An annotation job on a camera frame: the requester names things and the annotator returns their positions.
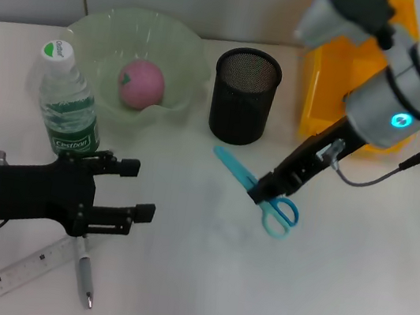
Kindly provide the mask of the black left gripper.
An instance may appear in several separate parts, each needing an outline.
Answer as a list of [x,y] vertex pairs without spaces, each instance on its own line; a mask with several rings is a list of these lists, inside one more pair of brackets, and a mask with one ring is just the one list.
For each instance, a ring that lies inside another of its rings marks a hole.
[[0,165],[0,220],[51,219],[68,235],[83,235],[96,191],[93,176],[134,178],[141,168],[140,160],[119,159],[105,150],[78,153],[73,161]]

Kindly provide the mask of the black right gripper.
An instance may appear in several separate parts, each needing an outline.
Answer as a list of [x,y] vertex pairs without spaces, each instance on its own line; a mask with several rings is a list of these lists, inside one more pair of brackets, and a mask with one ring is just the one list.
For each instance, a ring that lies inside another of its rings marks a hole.
[[341,118],[321,133],[307,138],[269,173],[268,177],[257,180],[257,183],[248,191],[253,202],[259,205],[261,202],[269,202],[282,195],[294,194],[311,178],[328,167],[327,163],[317,157],[317,153],[336,140],[342,140],[345,143],[338,155],[339,159],[366,145],[348,119]]

